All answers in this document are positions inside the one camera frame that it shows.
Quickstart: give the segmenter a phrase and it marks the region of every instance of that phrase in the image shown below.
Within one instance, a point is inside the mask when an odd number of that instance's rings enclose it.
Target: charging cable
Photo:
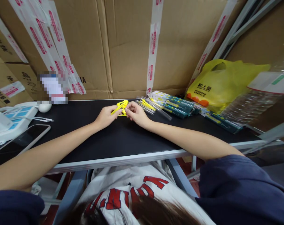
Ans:
[[[33,120],[39,120],[42,122],[54,122],[53,119],[43,118],[43,117],[13,117],[10,118],[10,120],[17,120],[17,119],[33,119]]]
[[[38,106],[32,106],[32,105],[28,105],[28,106],[18,106],[18,107],[3,107],[2,109],[0,109],[0,112],[2,112],[3,114],[6,113],[10,113],[11,111],[17,110],[17,109],[21,109],[24,107],[34,107],[34,108],[39,108]]]

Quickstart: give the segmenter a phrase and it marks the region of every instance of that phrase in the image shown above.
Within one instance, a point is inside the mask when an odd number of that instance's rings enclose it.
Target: white t-shirt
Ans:
[[[202,224],[215,224],[206,212],[179,189],[164,161],[137,163],[95,169],[91,182],[78,203],[89,202],[92,213],[98,207],[108,224],[140,224],[131,212],[131,204],[146,195],[183,206]]]

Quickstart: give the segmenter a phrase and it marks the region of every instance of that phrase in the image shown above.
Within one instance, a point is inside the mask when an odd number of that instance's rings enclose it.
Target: cable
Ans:
[[[43,117],[12,117],[10,120],[17,120],[17,119],[33,119],[33,120],[39,120],[42,122],[54,122],[53,119],[43,118]]]
[[[10,108],[8,110],[6,110],[5,108],[6,107],[3,107],[2,110],[5,110],[4,112],[0,109],[0,112],[2,112],[3,114],[6,114],[6,113],[9,113],[11,111],[14,111],[16,109],[21,109],[21,108],[24,108],[24,107],[35,107],[35,108],[38,108],[38,106],[32,106],[32,105],[25,105],[25,106],[18,106],[18,107],[13,107],[13,108]]]

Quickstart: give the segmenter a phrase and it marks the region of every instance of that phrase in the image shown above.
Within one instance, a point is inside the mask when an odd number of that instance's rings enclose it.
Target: white charger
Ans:
[[[7,131],[12,125],[13,122],[0,112],[0,132]]]

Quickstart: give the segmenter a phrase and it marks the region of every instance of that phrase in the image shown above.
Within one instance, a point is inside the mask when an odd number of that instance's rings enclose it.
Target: yellow plastic bag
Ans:
[[[268,64],[254,65],[223,59],[209,61],[188,88],[186,98],[220,114],[239,94],[245,91],[245,87],[260,72],[269,69]]]

